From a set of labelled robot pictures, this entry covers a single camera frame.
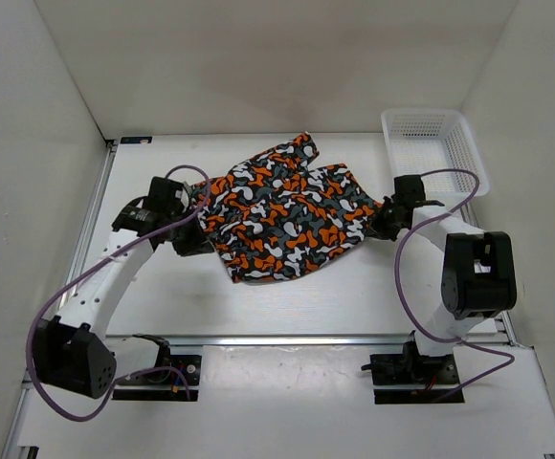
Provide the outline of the orange camouflage shorts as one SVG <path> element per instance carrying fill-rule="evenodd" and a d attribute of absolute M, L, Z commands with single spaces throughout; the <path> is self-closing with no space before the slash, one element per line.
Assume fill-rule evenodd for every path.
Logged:
<path fill-rule="evenodd" d="M 234 283 L 301 278 L 371 234 L 382 205 L 346 164 L 314 168 L 320 151 L 302 132 L 191 188 L 197 220 Z"/>

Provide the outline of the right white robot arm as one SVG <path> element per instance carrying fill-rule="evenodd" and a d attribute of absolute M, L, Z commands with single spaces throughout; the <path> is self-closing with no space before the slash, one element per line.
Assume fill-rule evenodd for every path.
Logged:
<path fill-rule="evenodd" d="M 482 321 L 511 310 L 517 301 L 516 275 L 510 236 L 502 231 L 485 231 L 457 218 L 455 213 L 475 197 L 479 178 L 470 176 L 473 190 L 451 209 L 427 198 L 423 179 L 429 174 L 404 175 L 393 179 L 394 194 L 382 204 L 371 228 L 384 240 L 398 240 L 393 273 L 396 292 L 414 326 L 412 338 L 403 347 L 400 365 L 412 382 L 425 381 L 440 361 L 463 344 L 472 328 Z M 443 253 L 440 279 L 441 301 L 422 323 L 407 302 L 402 286 L 401 261 L 406 244 L 418 234 Z"/>

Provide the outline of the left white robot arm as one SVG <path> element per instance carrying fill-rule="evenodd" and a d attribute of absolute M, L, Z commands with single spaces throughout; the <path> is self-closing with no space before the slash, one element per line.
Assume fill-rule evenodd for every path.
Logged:
<path fill-rule="evenodd" d="M 27 359 L 34 384 L 97 399 L 138 372 L 152 383 L 168 378 L 164 339 L 137 334 L 108 344 L 107 329 L 138 271 L 161 245 L 197 224 L 210 191 L 195 196 L 185 183 L 155 177 L 145 196 L 120 210 L 96 264 L 66 287 L 70 297 L 52 317 L 33 322 Z"/>

